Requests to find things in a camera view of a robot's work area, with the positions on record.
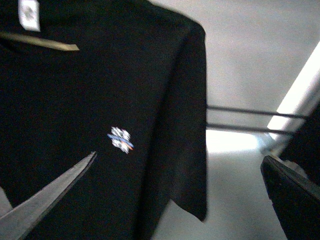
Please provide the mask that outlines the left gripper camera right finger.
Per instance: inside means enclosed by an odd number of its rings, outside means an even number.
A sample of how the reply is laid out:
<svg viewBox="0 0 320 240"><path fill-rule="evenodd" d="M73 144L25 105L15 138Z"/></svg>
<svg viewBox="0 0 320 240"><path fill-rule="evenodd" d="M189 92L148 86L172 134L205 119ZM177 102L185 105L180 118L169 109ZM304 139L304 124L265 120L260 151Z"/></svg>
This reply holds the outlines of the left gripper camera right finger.
<svg viewBox="0 0 320 240"><path fill-rule="evenodd" d="M260 165L265 188L288 240L320 238L320 187L267 155Z"/></svg>

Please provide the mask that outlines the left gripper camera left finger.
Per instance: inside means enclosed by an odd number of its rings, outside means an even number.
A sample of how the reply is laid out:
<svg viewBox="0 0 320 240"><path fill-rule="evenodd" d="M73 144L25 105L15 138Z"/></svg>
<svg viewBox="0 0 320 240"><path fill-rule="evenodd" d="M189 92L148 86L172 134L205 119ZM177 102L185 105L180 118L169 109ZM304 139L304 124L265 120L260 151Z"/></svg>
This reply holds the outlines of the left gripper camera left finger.
<svg viewBox="0 0 320 240"><path fill-rule="evenodd" d="M91 167L93 151L32 197L0 217L2 240L24 240Z"/></svg>

